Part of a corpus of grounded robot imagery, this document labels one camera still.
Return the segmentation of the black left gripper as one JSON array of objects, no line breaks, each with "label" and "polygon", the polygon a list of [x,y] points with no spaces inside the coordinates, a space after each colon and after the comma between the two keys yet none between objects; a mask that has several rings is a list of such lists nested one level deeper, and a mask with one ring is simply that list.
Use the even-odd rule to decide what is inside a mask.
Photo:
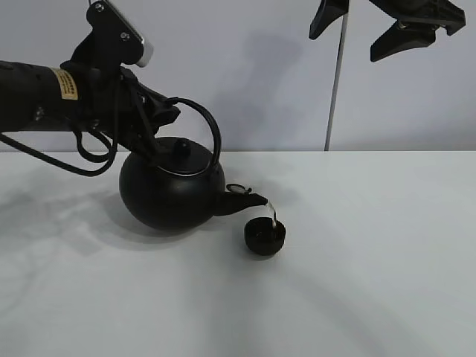
[{"label": "black left gripper", "polygon": [[[167,97],[142,85],[124,67],[108,75],[98,68],[70,61],[68,72],[83,90],[80,118],[72,130],[84,159],[107,161],[112,151],[108,138],[147,162],[156,162],[166,152],[158,147],[155,134],[161,127],[174,123],[180,114]],[[82,143],[83,132],[103,142],[108,153],[88,152]]]}]

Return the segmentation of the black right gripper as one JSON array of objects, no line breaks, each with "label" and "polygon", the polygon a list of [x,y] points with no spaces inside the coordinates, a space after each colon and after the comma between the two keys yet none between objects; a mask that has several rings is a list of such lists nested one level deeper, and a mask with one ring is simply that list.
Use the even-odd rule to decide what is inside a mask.
[{"label": "black right gripper", "polygon": [[[370,61],[378,62],[399,52],[427,48],[436,41],[436,28],[452,36],[466,26],[466,14],[451,1],[370,0],[396,20],[371,46]],[[309,39],[317,39],[334,21],[349,11],[349,0],[321,0],[309,26]]]}]

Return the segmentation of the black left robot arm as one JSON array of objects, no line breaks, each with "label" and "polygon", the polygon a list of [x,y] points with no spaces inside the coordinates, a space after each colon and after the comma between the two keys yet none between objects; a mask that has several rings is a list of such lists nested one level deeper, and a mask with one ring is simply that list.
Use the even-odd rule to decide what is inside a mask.
[{"label": "black left robot arm", "polygon": [[60,68],[1,63],[2,132],[100,133],[144,157],[180,111],[124,67],[104,74],[67,61]]}]

